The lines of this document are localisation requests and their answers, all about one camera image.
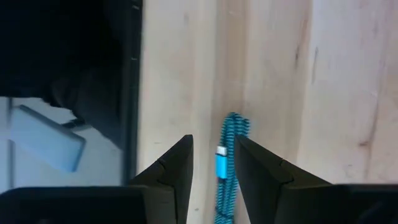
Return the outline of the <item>black bulky floor object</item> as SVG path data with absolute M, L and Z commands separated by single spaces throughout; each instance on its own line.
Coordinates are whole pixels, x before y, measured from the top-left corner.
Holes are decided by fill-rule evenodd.
M 121 145 L 122 0 L 0 0 L 0 97 L 40 98 Z

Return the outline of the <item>light grey flat box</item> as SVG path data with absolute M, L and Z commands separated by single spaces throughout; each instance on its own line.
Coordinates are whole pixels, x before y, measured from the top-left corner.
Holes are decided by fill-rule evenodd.
M 75 172 L 86 140 L 35 110 L 12 109 L 9 137 L 23 149 L 55 169 Z

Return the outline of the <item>black table frame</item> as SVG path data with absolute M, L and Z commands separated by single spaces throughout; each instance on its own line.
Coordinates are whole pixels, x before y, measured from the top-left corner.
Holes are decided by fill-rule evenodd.
M 124 0 L 124 62 L 121 184 L 137 175 L 137 137 L 144 0 Z

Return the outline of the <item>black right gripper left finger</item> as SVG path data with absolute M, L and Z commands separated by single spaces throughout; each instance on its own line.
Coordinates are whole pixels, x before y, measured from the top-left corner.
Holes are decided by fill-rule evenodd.
M 131 179 L 142 192 L 146 224 L 187 224 L 193 179 L 193 136 L 185 135 Z

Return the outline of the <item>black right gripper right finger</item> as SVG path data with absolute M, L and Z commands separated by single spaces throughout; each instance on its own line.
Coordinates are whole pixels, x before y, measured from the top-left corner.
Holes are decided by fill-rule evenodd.
M 329 182 L 242 135 L 234 163 L 251 224 L 319 224 L 331 220 Z

